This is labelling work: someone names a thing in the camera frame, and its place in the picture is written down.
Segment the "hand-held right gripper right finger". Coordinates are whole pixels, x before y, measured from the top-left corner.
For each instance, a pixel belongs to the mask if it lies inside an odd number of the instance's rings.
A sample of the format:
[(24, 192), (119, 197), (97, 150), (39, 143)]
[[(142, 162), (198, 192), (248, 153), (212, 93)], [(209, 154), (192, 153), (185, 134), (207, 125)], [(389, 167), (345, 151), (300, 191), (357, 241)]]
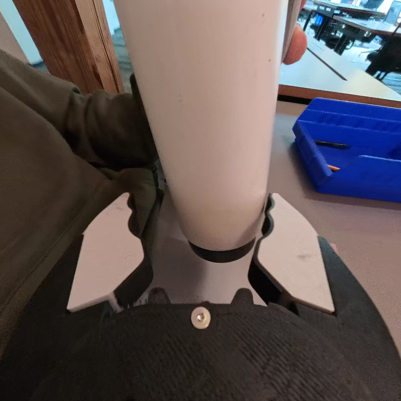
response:
[(248, 280), (264, 303), (335, 313), (318, 234), (278, 193), (268, 195), (261, 233)]

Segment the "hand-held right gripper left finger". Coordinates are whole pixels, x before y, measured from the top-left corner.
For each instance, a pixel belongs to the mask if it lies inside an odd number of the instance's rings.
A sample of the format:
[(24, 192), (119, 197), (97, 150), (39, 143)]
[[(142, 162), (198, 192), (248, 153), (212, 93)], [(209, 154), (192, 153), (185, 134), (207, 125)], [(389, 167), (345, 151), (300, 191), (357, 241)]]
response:
[(108, 302), (120, 312), (149, 288), (153, 268), (142, 242), (129, 228), (129, 193), (123, 193), (83, 234), (67, 310), (78, 312)]

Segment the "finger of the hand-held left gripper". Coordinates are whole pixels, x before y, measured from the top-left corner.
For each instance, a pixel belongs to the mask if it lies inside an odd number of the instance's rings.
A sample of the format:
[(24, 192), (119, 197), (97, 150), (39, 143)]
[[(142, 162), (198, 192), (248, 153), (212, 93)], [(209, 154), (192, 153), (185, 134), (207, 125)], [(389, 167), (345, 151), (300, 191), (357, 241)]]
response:
[(301, 7), (302, 7), (301, 0), (288, 1), (283, 49), (282, 49), (282, 62), (284, 62), (285, 58), (287, 57)]

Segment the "blue storage bin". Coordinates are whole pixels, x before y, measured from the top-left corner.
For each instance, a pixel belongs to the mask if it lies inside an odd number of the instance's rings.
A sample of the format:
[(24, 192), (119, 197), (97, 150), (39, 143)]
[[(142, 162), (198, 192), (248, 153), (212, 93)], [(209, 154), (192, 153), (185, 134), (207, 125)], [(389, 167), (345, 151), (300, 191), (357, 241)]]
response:
[[(314, 98), (292, 130), (303, 168), (317, 192), (400, 203), (399, 108)], [(350, 148), (321, 147), (314, 140)], [(332, 173), (328, 164), (340, 171)]]

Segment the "white bottle black cap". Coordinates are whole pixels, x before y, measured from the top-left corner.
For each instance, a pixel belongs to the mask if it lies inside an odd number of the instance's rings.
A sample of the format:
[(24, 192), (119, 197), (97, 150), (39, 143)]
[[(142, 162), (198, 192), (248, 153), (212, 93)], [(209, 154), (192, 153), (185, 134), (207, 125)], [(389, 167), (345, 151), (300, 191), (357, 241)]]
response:
[(181, 230), (236, 261), (266, 202), (288, 1), (114, 4)]

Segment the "person's left forearm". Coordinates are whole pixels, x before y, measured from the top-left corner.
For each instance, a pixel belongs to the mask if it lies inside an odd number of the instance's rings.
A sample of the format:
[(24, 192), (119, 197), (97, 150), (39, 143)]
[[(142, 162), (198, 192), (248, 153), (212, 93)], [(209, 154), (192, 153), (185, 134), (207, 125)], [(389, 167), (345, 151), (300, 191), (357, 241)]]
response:
[(97, 169), (151, 168), (158, 160), (137, 88), (87, 96), (73, 88), (62, 134), (73, 152)]

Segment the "person's left hand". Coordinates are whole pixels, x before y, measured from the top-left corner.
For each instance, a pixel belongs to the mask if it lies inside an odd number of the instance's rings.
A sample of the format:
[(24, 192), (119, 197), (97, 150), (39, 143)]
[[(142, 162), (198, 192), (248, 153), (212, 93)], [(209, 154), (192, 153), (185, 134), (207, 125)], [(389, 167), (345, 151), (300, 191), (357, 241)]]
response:
[(296, 23), (291, 43), (288, 48), (286, 57), (283, 60), (283, 64), (292, 65), (300, 61), (302, 56), (305, 54), (308, 46), (307, 35), (303, 31), (302, 27)]

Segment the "white office desk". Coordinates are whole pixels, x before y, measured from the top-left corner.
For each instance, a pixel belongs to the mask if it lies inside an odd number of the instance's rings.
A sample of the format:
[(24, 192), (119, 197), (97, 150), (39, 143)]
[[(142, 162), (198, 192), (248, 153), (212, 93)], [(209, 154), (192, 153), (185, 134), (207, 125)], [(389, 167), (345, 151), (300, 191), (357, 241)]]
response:
[(341, 101), (400, 108), (401, 97), (323, 43), (309, 37), (307, 50), (297, 63), (282, 64), (280, 96)]

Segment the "black office chair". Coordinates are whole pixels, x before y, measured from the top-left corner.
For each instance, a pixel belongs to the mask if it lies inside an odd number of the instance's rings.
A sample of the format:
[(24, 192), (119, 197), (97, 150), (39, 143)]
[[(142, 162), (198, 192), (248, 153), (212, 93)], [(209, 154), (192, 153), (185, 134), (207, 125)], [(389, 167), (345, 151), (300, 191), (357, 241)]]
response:
[(382, 82), (389, 73), (401, 72), (401, 34), (378, 37), (381, 47), (367, 56), (370, 65), (365, 72)]

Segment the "wooden door post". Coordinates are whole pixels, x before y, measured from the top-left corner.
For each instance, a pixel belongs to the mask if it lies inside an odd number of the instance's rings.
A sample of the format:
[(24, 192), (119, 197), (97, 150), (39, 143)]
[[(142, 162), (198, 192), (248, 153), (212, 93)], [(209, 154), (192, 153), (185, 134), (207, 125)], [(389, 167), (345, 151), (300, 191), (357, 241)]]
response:
[(103, 1), (13, 3), (49, 73), (75, 84), (85, 94), (124, 92)]

